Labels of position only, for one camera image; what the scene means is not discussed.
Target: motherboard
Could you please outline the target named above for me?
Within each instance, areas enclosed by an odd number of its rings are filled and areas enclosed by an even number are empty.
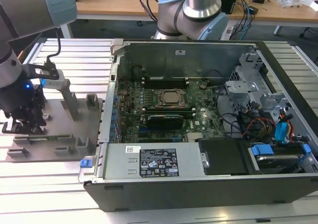
[[[185,84],[152,89],[142,82],[119,81],[121,142],[194,142],[224,137],[214,105],[216,87],[198,79]]]

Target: blue latch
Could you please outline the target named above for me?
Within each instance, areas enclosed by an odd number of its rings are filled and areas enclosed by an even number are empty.
[[[93,160],[92,159],[82,159],[79,163],[81,168],[92,168],[93,167]]]
[[[312,152],[312,149],[309,147],[308,144],[303,144],[303,149],[304,149],[304,151],[305,151],[306,154]]]
[[[275,140],[280,141],[282,144],[287,144],[285,137],[287,136],[288,125],[286,122],[278,122],[275,131]]]
[[[253,154],[257,155],[271,155],[274,154],[274,151],[270,145],[254,145],[252,147]]]

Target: blue led light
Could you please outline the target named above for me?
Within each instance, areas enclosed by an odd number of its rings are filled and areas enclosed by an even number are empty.
[[[44,87],[44,85],[45,85],[45,79],[42,79],[41,80],[41,86]]]

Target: power supply label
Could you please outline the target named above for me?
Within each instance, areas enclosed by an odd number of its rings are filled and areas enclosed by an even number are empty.
[[[142,178],[179,176],[175,149],[141,149],[139,156]]]

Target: cpu socket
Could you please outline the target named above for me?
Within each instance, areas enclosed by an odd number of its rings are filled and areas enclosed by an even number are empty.
[[[167,89],[157,92],[157,107],[183,107],[185,106],[184,94],[181,89]]]

